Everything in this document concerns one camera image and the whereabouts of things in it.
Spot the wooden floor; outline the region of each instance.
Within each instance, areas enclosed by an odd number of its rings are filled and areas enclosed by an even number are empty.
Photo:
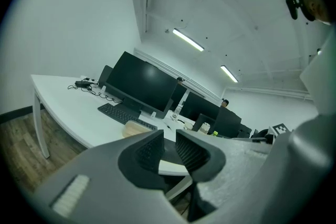
[[[0,146],[8,168],[16,183],[28,191],[34,190],[52,173],[72,160],[86,148],[68,135],[48,114],[41,111],[45,140],[50,157],[41,153],[35,133],[33,114],[0,125]],[[172,201],[175,209],[187,215],[190,195]]]

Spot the black baseboard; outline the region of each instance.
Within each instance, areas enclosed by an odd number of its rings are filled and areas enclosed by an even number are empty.
[[[0,115],[0,124],[5,123],[7,121],[16,119],[18,117],[30,114],[33,112],[33,106],[27,106],[26,108],[21,108],[13,111],[9,111],[5,114]]]

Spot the ceiling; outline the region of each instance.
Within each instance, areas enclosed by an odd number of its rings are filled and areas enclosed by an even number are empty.
[[[183,56],[226,86],[304,90],[299,75],[329,33],[299,11],[292,20],[285,0],[133,0],[142,40]],[[172,33],[174,28],[205,48],[199,52]],[[226,65],[234,84],[221,71]]]

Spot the bottle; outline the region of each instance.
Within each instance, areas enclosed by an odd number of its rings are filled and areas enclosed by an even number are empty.
[[[181,109],[182,109],[182,106],[181,106],[181,105],[178,105],[177,108],[175,109],[173,115],[172,115],[172,117],[173,117],[174,119],[177,118],[177,116],[179,115]]]
[[[204,122],[201,126],[201,128],[199,128],[199,133],[202,133],[202,134],[208,134],[210,130],[210,124],[208,124],[207,122]]]

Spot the ceiling light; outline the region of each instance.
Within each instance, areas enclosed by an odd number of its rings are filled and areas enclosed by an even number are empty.
[[[220,68],[234,81],[238,82],[238,80],[231,74],[231,72],[226,68],[226,66],[221,66]]]
[[[195,41],[193,41],[192,39],[188,38],[187,36],[183,35],[180,31],[178,31],[176,28],[173,30],[173,33],[176,34],[177,36],[179,36],[180,38],[184,39],[185,41],[187,41],[189,44],[193,45],[196,49],[198,49],[199,51],[203,51],[204,48],[197,44]]]

